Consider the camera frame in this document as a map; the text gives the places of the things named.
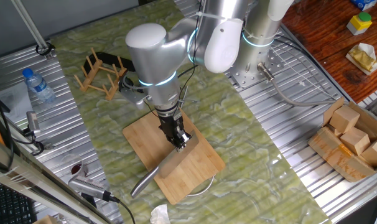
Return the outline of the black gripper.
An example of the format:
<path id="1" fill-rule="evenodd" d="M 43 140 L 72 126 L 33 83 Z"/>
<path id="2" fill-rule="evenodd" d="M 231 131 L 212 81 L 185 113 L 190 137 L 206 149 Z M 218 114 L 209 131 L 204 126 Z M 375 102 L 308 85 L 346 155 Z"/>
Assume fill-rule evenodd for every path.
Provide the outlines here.
<path id="1" fill-rule="evenodd" d="M 192 135 L 184 129 L 181 112 L 175 112 L 173 116 L 159 115 L 159 120 L 161 122 L 159 128 L 163 131 L 167 140 L 175 146 L 175 150 L 181 153 L 192 138 Z"/>

